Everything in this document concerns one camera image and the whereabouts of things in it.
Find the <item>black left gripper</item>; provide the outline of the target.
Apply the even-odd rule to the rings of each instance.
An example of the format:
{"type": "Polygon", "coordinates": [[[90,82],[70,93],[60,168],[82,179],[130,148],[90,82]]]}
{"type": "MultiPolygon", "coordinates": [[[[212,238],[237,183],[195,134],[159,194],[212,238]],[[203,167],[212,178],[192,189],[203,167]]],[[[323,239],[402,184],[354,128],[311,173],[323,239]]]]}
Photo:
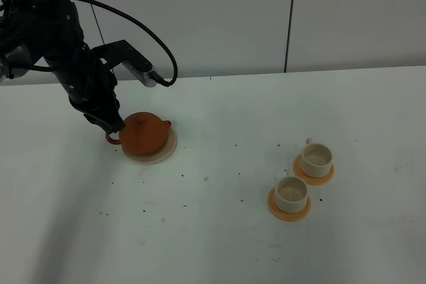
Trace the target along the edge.
{"type": "Polygon", "coordinates": [[[75,4],[69,0],[14,3],[3,18],[3,76],[51,72],[71,105],[107,134],[124,127],[116,79],[85,43],[75,4]]]}

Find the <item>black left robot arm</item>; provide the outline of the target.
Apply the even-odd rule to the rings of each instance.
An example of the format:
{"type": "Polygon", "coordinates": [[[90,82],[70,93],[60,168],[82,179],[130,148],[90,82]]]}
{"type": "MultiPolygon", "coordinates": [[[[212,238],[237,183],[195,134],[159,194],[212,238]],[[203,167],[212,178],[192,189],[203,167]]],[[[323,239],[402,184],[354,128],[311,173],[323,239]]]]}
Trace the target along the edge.
{"type": "Polygon", "coordinates": [[[124,127],[114,93],[117,80],[85,43],[72,1],[14,2],[1,20],[1,62],[8,78],[27,71],[53,73],[72,107],[90,123],[107,134],[124,127]]]}

